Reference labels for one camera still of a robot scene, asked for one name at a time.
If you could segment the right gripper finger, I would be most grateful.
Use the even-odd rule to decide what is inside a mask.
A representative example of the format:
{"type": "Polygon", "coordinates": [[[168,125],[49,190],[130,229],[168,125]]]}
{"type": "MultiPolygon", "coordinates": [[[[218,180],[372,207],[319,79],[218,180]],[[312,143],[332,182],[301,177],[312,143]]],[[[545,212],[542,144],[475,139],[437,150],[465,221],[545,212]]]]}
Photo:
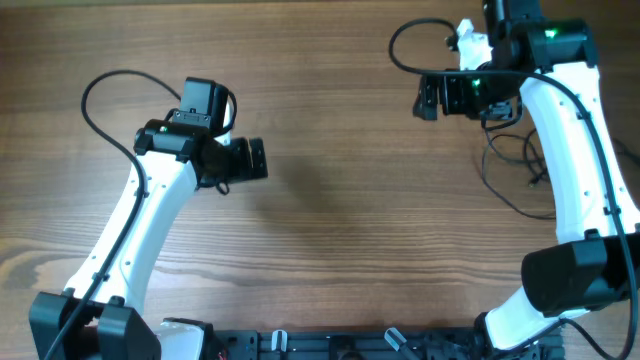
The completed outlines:
{"type": "Polygon", "coordinates": [[[439,105],[438,93],[438,78],[423,75],[420,78],[417,97],[412,107],[413,116],[424,121],[436,121],[439,105]]]}
{"type": "Polygon", "coordinates": [[[487,121],[508,121],[513,119],[511,100],[500,101],[489,105],[480,112],[480,119],[487,121]]]}

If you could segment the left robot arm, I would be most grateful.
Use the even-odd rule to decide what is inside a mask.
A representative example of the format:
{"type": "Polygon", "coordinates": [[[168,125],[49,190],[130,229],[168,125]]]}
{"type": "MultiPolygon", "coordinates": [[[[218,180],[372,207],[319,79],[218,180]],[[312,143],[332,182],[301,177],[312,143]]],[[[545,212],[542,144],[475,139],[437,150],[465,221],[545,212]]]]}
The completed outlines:
{"type": "Polygon", "coordinates": [[[232,138],[237,99],[227,87],[189,77],[179,106],[140,128],[131,149],[100,137],[131,162],[122,195],[96,245],[58,294],[40,292],[29,323],[41,359],[226,359],[212,324],[143,319],[160,250],[184,204],[200,189],[221,195],[268,175],[261,139],[232,138]]]}

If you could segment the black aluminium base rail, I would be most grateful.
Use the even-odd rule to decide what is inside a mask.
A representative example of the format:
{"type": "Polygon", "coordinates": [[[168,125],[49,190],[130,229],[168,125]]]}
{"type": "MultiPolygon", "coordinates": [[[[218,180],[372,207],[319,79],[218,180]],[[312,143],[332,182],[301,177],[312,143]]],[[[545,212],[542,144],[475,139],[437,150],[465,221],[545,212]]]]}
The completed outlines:
{"type": "Polygon", "coordinates": [[[563,360],[565,348],[558,330],[528,347],[502,354],[490,348],[471,327],[427,329],[421,332],[273,332],[216,331],[207,351],[214,360],[340,360],[340,359],[527,359],[563,360]]]}

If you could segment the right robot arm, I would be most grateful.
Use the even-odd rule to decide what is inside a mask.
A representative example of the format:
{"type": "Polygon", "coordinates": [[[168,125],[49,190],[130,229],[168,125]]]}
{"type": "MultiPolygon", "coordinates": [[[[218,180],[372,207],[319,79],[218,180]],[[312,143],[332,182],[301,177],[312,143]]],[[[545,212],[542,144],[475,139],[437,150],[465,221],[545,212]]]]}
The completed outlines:
{"type": "Polygon", "coordinates": [[[592,33],[580,19],[545,18],[535,1],[487,1],[483,12],[484,32],[469,20],[451,27],[457,68],[419,71],[413,113],[464,115],[492,131],[528,112],[552,185],[557,243],[523,259],[521,287],[481,315],[474,349],[515,357],[625,301],[629,354],[639,330],[639,211],[608,134],[592,33]]]}

